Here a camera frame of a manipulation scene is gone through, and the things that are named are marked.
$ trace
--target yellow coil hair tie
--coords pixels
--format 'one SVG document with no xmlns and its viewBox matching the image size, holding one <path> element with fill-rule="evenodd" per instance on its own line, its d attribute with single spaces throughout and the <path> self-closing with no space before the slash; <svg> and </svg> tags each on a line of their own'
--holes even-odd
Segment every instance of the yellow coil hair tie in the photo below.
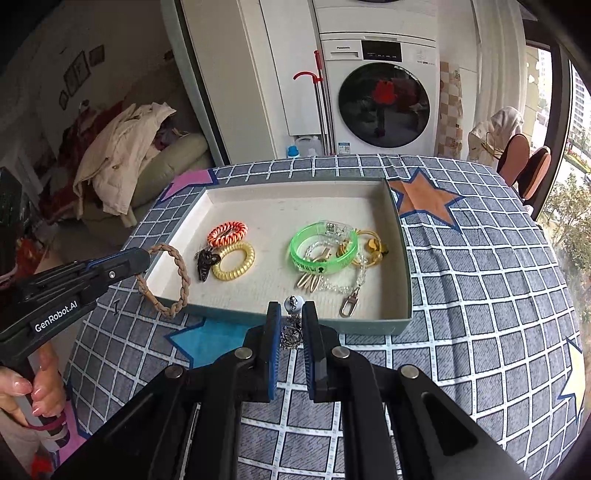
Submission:
<svg viewBox="0 0 591 480">
<path fill-rule="evenodd" d="M 242 250 L 244 253 L 246 253 L 246 258 L 244 259 L 244 262 L 238 268 L 235 268 L 234 270 L 229 271 L 229 272 L 224 272 L 220 268 L 220 265 L 222 264 L 222 262 L 217 263 L 216 265 L 214 265 L 212 267 L 212 273 L 216 276 L 216 278 L 223 280 L 223 281 L 235 280 L 236 278 L 240 277 L 241 275 L 244 275 L 248 271 L 248 269 L 252 267 L 252 264 L 255 262 L 255 249 L 248 242 L 239 241 L 239 242 L 236 242 L 235 244 L 227 245 L 227 246 L 223 247 L 218 252 L 218 254 L 220 257 L 222 257 L 222 260 L 223 260 L 223 258 L 226 255 L 228 255 L 228 253 L 231 253 L 234 250 Z"/>
</svg>

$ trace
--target checkered tablecloth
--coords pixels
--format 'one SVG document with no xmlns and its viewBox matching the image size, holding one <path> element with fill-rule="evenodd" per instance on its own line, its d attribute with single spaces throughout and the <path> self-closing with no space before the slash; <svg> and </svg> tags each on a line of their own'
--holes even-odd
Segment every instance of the checkered tablecloth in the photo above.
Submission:
<svg viewBox="0 0 591 480">
<path fill-rule="evenodd" d="M 554 252 L 494 171 L 438 158 L 347 155 L 214 172 L 226 186 L 385 177 L 399 206 L 401 185 L 419 177 L 454 194 L 446 207 L 451 224 L 424 209 L 402 215 L 414 305 L 405 332 L 340 341 L 378 365 L 420 367 L 532 478 L 556 468 L 582 423 L 578 320 Z M 157 203 L 126 247 L 165 242 L 203 188 L 187 186 Z M 167 336 L 203 319 L 160 316 L 134 284 L 125 280 L 99 299 L 67 367 L 85 432 L 95 432 L 166 365 L 189 365 Z M 282 353 L 278 387 L 271 405 L 245 404 L 239 477 L 343 477 L 340 405 L 309 402 L 301 351 Z"/>
</svg>

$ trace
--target orange chair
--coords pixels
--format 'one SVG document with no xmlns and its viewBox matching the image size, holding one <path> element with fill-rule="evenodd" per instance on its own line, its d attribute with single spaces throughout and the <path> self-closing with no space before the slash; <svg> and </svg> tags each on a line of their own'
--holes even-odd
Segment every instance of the orange chair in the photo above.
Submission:
<svg viewBox="0 0 591 480">
<path fill-rule="evenodd" d="M 523 171 L 517 177 L 519 196 L 529 200 L 548 173 L 551 154 L 548 147 L 541 147 L 534 152 Z"/>
<path fill-rule="evenodd" d="M 522 134 L 513 135 L 502 153 L 496 168 L 505 183 L 511 187 L 530 160 L 530 142 Z"/>
</svg>

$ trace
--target window frame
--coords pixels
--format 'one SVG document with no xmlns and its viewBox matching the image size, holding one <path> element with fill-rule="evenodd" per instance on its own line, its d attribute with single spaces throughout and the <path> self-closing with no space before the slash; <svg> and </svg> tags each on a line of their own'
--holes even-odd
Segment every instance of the window frame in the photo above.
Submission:
<svg viewBox="0 0 591 480">
<path fill-rule="evenodd" d="M 552 59 L 552 96 L 544 141 L 544 145 L 551 152 L 550 166 L 548 173 L 533 197 L 525 202 L 526 205 L 530 205 L 534 209 L 531 216 L 536 220 L 554 185 L 566 146 L 570 127 L 570 113 L 574 100 L 572 92 L 573 79 L 566 50 L 554 39 L 553 35 L 540 22 L 535 20 L 524 19 L 523 26 L 526 45 L 549 51 Z"/>
</svg>

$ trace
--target human hand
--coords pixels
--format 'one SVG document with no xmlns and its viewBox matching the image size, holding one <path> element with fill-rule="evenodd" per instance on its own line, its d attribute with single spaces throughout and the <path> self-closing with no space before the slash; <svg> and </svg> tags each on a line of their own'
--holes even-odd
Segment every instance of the human hand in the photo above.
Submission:
<svg viewBox="0 0 591 480">
<path fill-rule="evenodd" d="M 51 344 L 46 343 L 37 352 L 41 368 L 32 385 L 16 372 L 0 367 L 0 408 L 22 425 L 27 425 L 27 420 L 13 397 L 30 393 L 36 417 L 58 416 L 66 405 L 66 392 L 57 369 L 57 355 Z"/>
</svg>

